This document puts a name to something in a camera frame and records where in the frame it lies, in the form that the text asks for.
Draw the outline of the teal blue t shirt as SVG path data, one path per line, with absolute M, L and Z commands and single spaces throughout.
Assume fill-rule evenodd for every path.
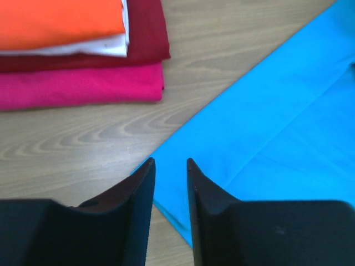
M 186 161 L 242 200 L 354 202 L 354 2 L 336 1 L 153 154 L 154 204 L 191 243 Z

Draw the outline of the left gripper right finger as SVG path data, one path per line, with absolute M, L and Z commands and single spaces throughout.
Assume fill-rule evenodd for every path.
M 354 208 L 335 200 L 241 201 L 187 161 L 195 265 L 353 265 Z

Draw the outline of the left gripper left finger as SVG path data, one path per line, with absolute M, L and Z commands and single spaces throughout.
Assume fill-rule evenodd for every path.
M 149 158 L 76 207 L 52 199 L 1 200 L 1 264 L 144 265 L 154 186 Z

